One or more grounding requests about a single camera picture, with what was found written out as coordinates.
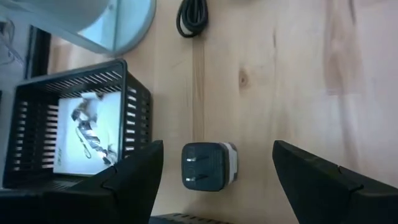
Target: white lamp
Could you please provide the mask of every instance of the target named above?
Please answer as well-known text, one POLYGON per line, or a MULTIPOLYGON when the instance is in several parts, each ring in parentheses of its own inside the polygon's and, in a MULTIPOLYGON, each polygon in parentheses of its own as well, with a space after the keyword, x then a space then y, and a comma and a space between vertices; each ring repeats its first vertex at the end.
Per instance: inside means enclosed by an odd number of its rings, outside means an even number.
POLYGON ((0 10, 92 52, 120 55, 148 31, 156 0, 0 0, 0 10))

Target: black object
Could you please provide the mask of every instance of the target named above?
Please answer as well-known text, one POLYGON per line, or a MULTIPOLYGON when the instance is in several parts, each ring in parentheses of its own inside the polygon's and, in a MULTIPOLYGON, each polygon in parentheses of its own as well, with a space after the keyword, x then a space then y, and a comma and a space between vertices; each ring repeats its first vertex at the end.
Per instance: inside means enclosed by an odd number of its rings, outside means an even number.
POLYGON ((398 223, 398 189, 283 141, 272 158, 301 224, 398 223))
POLYGON ((187 144, 182 149, 182 182, 190 190, 222 190, 230 181, 230 162, 228 149, 220 143, 187 144))
POLYGON ((6 22, 0 22, 0 33, 4 32, 4 28, 6 27, 6 22))
POLYGON ((0 106, 1 106, 1 96, 2 96, 2 91, 0 90, 0 106))
POLYGON ((90 91, 121 91, 118 160, 150 143, 150 92, 127 71, 124 60, 32 78, 16 86, 4 168, 5 188, 60 190, 84 179, 54 174, 52 167, 58 100, 90 91))
POLYGON ((231 224, 226 222, 220 222, 217 220, 212 220, 208 218, 196 217, 193 215, 181 214, 181 213, 172 213, 167 215, 158 215, 155 217, 151 217, 149 219, 149 224, 172 224, 172 223, 181 223, 181 224, 231 224))
POLYGON ((0 191, 0 223, 147 224, 163 169, 155 141, 65 190, 0 191))
POLYGON ((195 37, 202 33, 208 23, 206 0, 183 0, 177 13, 177 30, 185 38, 195 37), (181 22, 191 32, 186 34, 181 28, 181 22))
POLYGON ((29 43, 25 56, 24 78, 47 74, 50 57, 51 34, 37 27, 29 28, 29 43))

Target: black wire basket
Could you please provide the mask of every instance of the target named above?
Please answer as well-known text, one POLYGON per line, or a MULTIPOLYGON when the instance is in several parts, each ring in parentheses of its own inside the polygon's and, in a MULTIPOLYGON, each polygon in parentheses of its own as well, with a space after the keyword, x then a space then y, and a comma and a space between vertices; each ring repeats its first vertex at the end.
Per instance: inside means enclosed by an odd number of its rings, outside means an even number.
POLYGON ((118 160, 151 142, 150 91, 124 60, 33 78, 16 86, 3 187, 67 189, 86 177, 54 174, 58 101, 85 92, 121 92, 118 160))

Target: black cable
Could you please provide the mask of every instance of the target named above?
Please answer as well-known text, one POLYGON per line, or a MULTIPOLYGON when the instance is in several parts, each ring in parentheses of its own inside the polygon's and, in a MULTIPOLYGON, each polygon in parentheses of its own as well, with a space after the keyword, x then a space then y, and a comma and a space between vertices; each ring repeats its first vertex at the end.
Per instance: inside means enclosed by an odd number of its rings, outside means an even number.
POLYGON ((185 38, 195 37, 202 33, 208 23, 206 0, 183 0, 177 13, 177 30, 185 38), (191 32, 186 34, 181 23, 191 32))

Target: wooden desk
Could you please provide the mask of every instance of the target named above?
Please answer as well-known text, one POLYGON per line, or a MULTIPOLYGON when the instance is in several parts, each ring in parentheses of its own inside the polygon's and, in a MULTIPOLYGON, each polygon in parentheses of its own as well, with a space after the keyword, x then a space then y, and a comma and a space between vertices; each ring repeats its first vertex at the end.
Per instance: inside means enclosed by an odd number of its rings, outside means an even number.
MULTIPOLYGON (((195 40, 175 29, 179 4, 158 0, 146 38, 123 56, 153 93, 153 137, 164 140, 154 214, 297 223, 275 139, 398 186, 397 1, 209 0, 209 28, 195 40), (238 181, 185 189, 180 152, 193 141, 235 143, 238 181)), ((55 39, 50 71, 103 60, 55 39)))

